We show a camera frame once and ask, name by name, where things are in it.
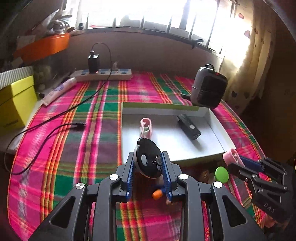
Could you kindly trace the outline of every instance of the pink clip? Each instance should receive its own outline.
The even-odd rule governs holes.
[[[149,118],[140,121],[140,137],[150,139],[152,135],[152,122]]]
[[[237,163],[244,167],[244,163],[235,149],[230,149],[229,151],[225,152],[223,154],[223,159],[226,165],[229,165],[230,163]]]

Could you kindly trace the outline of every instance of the window sill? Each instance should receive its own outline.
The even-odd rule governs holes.
[[[128,33],[140,33],[140,34],[148,34],[148,35],[154,35],[154,36],[160,36],[164,38],[173,39],[176,41],[183,42],[185,44],[192,45],[192,41],[186,38],[182,38],[177,35],[163,33],[159,31],[149,30],[149,29],[141,29],[141,28],[131,28],[131,27],[108,27],[108,28],[90,28],[90,29],[84,29],[84,30],[74,30],[70,33],[72,37],[81,35],[81,34],[88,34],[88,33],[106,33],[106,32],[128,32]],[[220,58],[222,58],[222,55],[215,52],[212,49],[209,49],[201,44],[196,44],[196,48],[203,49],[209,53],[212,53]]]

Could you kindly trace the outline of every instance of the orange cap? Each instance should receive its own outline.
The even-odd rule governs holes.
[[[153,194],[152,194],[152,197],[154,200],[158,200],[159,198],[161,198],[163,196],[163,192],[158,189],[156,190]]]

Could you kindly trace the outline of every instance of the blue gripper pad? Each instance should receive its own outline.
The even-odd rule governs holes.
[[[244,163],[245,167],[255,171],[255,172],[264,172],[264,169],[262,168],[261,164],[257,161],[251,160],[244,156],[239,156]]]
[[[134,173],[134,169],[135,169],[135,164],[134,162],[132,162],[131,164],[131,169],[128,173],[128,181],[126,183],[127,185],[127,190],[126,190],[126,199],[130,200],[132,192],[133,192],[133,173]]]
[[[165,158],[163,156],[163,153],[161,153],[161,170],[163,173],[163,182],[165,185],[165,195],[167,196],[167,198],[169,199],[169,201],[172,201],[172,185],[171,185],[171,180],[170,180],[170,176],[168,174],[168,168],[167,168],[167,164],[165,162]]]

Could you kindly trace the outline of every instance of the black power adapter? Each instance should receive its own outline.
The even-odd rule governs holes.
[[[96,74],[99,72],[100,67],[100,56],[99,54],[94,54],[94,51],[89,52],[90,55],[87,59],[87,63],[89,65],[89,73],[90,74]]]

